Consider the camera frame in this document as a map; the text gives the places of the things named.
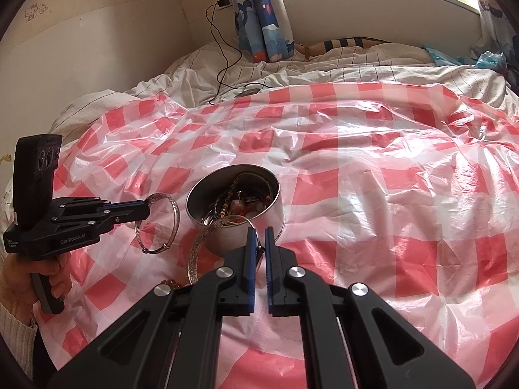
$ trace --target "bangle bracelet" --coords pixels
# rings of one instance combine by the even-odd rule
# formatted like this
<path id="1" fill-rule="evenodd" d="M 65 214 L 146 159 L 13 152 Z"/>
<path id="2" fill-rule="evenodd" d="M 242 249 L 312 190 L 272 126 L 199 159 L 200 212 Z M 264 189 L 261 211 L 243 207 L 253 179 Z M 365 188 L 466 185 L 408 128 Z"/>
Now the bangle bracelet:
<path id="1" fill-rule="evenodd" d="M 176 233 L 178 231 L 178 226 L 180 224 L 180 209 L 178 208 L 178 205 L 177 205 L 175 199 L 164 193 L 154 193 L 150 197 L 148 197 L 144 202 L 149 207 L 152 207 L 154 203 L 156 203 L 159 200 L 162 200 L 163 198 L 168 199 L 169 203 L 171 203 L 171 206 L 173 207 L 173 214 L 175 214 L 175 221 L 173 222 L 173 230 L 171 231 L 170 238 L 166 243 L 162 244 L 162 246 L 160 246 L 156 250 L 151 250 L 151 249 L 147 248 L 142 243 L 142 240 L 141 240 L 142 221 L 136 221 L 135 222 L 135 236 L 137 237 L 137 241 L 138 241 L 139 245 L 141 246 L 142 252 L 144 254 L 162 253 L 162 252 L 168 250 L 171 247 L 171 245 L 173 244 L 173 241 L 175 240 Z"/>
<path id="2" fill-rule="evenodd" d="M 191 249 L 189 250 L 189 258 L 187 261 L 187 276 L 189 278 L 189 283 L 191 285 L 198 282 L 198 252 L 200 251 L 200 248 L 202 247 L 202 244 L 204 243 L 206 238 L 217 228 L 224 227 L 226 225 L 237 225 L 245 221 L 248 222 L 248 224 L 254 228 L 258 244 L 260 244 L 260 236 L 258 235 L 258 230 L 256 229 L 256 227 L 252 224 L 250 219 L 246 218 L 245 216 L 239 215 L 229 215 L 225 216 L 224 218 L 217 219 L 216 221 L 211 223 L 211 225 L 204 228 L 200 232 L 200 234 L 198 234 L 198 236 L 195 238 L 195 241 L 193 241 Z"/>

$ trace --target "red and white checkered plastic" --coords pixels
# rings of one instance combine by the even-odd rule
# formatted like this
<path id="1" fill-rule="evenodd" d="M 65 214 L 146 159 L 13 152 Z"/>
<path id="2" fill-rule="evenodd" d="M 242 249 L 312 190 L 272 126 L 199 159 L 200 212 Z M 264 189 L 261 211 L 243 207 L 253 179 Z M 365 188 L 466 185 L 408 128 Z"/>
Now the red and white checkered plastic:
<path id="1" fill-rule="evenodd" d="M 508 356 L 519 332 L 517 118 L 441 85 L 396 83 L 289 87 L 193 111 L 164 95 L 114 108 L 62 153 L 55 196 L 164 192 L 181 225 L 157 256 L 126 225 L 72 253 L 65 312 L 37 313 L 58 367 L 154 285 L 183 280 L 196 236 L 186 196 L 240 163 L 279 178 L 279 242 L 300 265 L 370 285 L 478 387 Z M 199 272 L 217 260 L 202 252 Z M 300 339 L 297 318 L 268 315 L 261 269 L 255 313 L 224 319 L 217 385 L 305 387 Z"/>

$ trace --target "curtain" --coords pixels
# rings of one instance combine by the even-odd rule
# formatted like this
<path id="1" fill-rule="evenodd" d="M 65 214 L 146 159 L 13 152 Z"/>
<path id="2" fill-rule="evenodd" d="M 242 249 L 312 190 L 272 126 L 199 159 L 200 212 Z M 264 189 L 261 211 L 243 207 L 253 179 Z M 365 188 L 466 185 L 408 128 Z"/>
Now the curtain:
<path id="1" fill-rule="evenodd" d="M 256 63 L 294 54 L 292 28 L 283 0 L 232 0 L 240 50 Z"/>

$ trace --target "human hand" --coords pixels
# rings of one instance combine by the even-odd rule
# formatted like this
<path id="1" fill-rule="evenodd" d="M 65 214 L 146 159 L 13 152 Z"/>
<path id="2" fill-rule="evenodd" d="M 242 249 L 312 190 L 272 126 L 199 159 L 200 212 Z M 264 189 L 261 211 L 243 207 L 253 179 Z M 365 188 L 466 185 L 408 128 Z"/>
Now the human hand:
<path id="1" fill-rule="evenodd" d="M 70 253 L 38 262 L 18 254 L 7 255 L 0 272 L 0 303 L 16 319 L 27 325 L 32 317 L 32 306 L 38 301 L 30 281 L 31 273 L 47 275 L 53 296 L 65 297 L 72 289 Z"/>

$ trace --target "silver screw head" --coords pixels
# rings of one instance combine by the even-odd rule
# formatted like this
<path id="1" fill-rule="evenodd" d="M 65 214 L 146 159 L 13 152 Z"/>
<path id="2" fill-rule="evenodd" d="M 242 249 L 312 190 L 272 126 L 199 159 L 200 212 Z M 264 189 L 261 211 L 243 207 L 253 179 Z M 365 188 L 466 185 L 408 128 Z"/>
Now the silver screw head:
<path id="1" fill-rule="evenodd" d="M 351 286 L 351 292 L 358 297 L 364 297 L 368 293 L 368 287 L 361 283 L 353 284 Z"/>
<path id="2" fill-rule="evenodd" d="M 156 296 L 164 297 L 171 292 L 171 287 L 167 284 L 159 284 L 153 288 L 153 292 Z"/>
<path id="3" fill-rule="evenodd" d="M 216 275 L 218 275 L 220 278 L 229 278 L 233 275 L 234 271 L 227 266 L 219 267 L 216 269 Z"/>
<path id="4" fill-rule="evenodd" d="M 306 270 L 301 266 L 294 266 L 289 269 L 289 275 L 293 278 L 302 278 L 306 275 Z"/>

